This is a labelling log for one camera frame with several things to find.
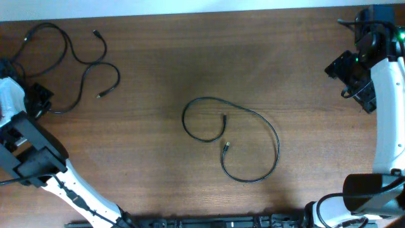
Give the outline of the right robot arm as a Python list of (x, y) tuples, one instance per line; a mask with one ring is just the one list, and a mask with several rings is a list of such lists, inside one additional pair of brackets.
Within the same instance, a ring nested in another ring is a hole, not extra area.
[(391, 6), (371, 5), (351, 22), (356, 52), (343, 52), (325, 73), (341, 80), (341, 96), (377, 117), (377, 144), (370, 174), (350, 174), (342, 192), (304, 209), (300, 227), (373, 227), (404, 215), (404, 27)]

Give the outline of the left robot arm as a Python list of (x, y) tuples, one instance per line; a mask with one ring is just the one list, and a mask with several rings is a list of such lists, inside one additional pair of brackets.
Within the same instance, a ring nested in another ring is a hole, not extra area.
[(37, 123), (50, 110), (51, 96), (39, 84), (27, 85), (10, 60), (1, 60), (1, 168), (13, 182), (56, 195), (91, 227), (135, 227), (127, 212), (83, 180), (65, 147)]

